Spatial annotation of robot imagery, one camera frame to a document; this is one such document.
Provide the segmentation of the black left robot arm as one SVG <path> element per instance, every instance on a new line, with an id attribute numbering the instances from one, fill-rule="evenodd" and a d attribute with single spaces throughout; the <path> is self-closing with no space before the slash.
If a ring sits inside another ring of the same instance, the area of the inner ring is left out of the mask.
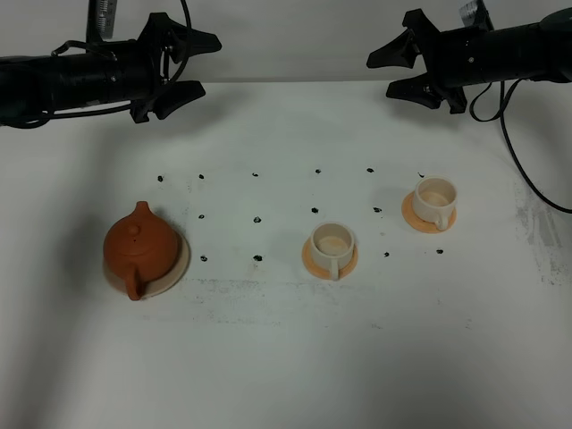
<path id="1" fill-rule="evenodd" d="M 205 95 L 197 80 L 181 80 L 195 55 L 220 51 L 212 33 L 152 13 L 136 39 L 105 42 L 95 36 L 64 42 L 49 56 L 1 60 L 1 123 L 21 130 L 50 121 L 130 113 L 135 123 L 163 120 Z"/>

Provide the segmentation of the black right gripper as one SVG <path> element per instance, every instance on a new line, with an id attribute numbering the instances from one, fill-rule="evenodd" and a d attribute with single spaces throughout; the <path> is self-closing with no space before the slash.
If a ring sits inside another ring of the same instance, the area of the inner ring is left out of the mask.
<path id="1" fill-rule="evenodd" d="M 373 51 L 366 67 L 403 67 L 412 69 L 416 61 L 416 47 L 423 56 L 426 72 L 419 76 L 393 81 L 387 88 L 390 99 L 408 101 L 437 109 L 445 101 L 452 114 L 467 109 L 463 87 L 463 62 L 468 60 L 467 45 L 481 33 L 476 27 L 439 31 L 422 10 L 408 11 L 403 19 L 407 28 L 387 45 Z"/>

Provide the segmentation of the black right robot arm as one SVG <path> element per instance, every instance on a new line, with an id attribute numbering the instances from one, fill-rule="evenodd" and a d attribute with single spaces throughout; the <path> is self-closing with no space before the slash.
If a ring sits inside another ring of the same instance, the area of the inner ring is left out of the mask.
<path id="1" fill-rule="evenodd" d="M 406 12 L 404 31 L 367 58 L 370 69 L 413 68 L 421 56 L 425 73 L 393 81 L 386 96 L 430 109 L 447 102 L 451 114 L 467 109 L 466 86 L 506 80 L 571 81 L 571 11 L 539 22 L 495 29 L 481 1 L 460 11 L 460 29 L 438 30 L 420 9 Z"/>

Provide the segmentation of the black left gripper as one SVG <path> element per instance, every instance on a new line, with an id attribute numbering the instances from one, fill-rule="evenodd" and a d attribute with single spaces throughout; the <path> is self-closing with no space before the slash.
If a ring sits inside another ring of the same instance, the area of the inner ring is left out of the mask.
<path id="1" fill-rule="evenodd" d="M 222 49 L 212 33 L 191 29 L 172 20 L 167 13 L 152 13 L 138 38 L 117 43 L 114 52 L 120 67 L 122 92 L 130 102 L 129 112 L 135 123 L 148 122 L 149 114 L 159 120 L 206 94 L 196 80 L 166 78 L 165 62 L 181 63 L 192 56 L 211 54 Z"/>

